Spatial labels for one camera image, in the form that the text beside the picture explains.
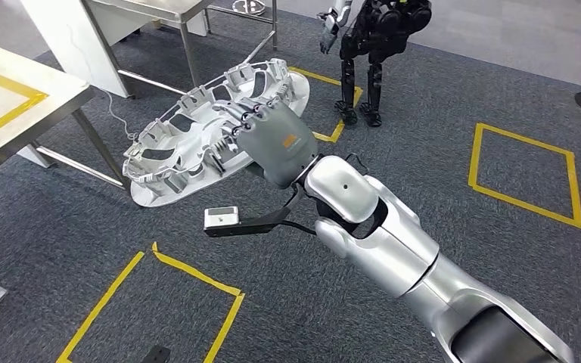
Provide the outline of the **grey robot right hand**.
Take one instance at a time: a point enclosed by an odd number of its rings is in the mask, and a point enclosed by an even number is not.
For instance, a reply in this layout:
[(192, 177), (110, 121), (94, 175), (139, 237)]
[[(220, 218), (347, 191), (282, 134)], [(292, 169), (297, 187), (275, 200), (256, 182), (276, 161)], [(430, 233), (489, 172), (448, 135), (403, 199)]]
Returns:
[(231, 132), (237, 146), (279, 189), (289, 188), (318, 155), (312, 131), (278, 97), (221, 100), (212, 108), (238, 121)]

